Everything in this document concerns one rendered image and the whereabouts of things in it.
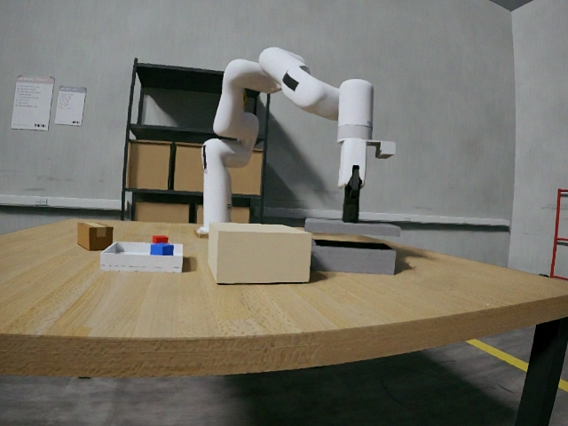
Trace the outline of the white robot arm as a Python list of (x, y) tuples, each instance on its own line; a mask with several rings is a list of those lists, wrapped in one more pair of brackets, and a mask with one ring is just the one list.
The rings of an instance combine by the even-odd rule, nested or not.
[(209, 222), (232, 222), (232, 179), (227, 168), (245, 167), (256, 143), (259, 122), (254, 114), (244, 112), (247, 103), (244, 88), (268, 94), (283, 91), (305, 112), (338, 121), (337, 139), (368, 139), (375, 146), (375, 158), (387, 159), (395, 154), (396, 142), (372, 140), (371, 83), (353, 79), (337, 89), (312, 77), (303, 58), (280, 48), (264, 50), (259, 64), (233, 60), (224, 73), (214, 131), (222, 137), (239, 139), (210, 139), (202, 147), (204, 226), (200, 227), (201, 232), (209, 232)]

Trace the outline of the red block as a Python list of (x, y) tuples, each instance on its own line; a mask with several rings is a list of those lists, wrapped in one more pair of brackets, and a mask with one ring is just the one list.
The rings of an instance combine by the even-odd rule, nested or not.
[(168, 237), (166, 236), (153, 236), (153, 243), (166, 243), (168, 244)]

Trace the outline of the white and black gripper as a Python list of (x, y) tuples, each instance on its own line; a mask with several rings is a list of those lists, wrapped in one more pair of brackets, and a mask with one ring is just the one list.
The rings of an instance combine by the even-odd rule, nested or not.
[(359, 192), (366, 180), (367, 146), (371, 146), (372, 143), (363, 138), (340, 138), (337, 143), (342, 145), (338, 187), (345, 186), (343, 221), (357, 224), (359, 222)]

